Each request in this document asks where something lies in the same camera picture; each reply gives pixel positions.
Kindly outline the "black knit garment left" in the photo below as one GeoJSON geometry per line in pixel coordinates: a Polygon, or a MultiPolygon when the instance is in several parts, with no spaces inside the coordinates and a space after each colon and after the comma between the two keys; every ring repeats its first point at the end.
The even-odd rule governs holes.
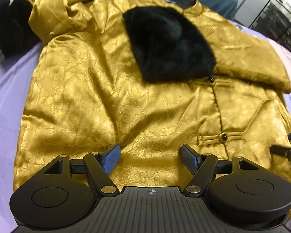
{"type": "Polygon", "coordinates": [[[0,51],[10,58],[33,48],[40,38],[29,26],[28,0],[0,0],[0,51]]]}

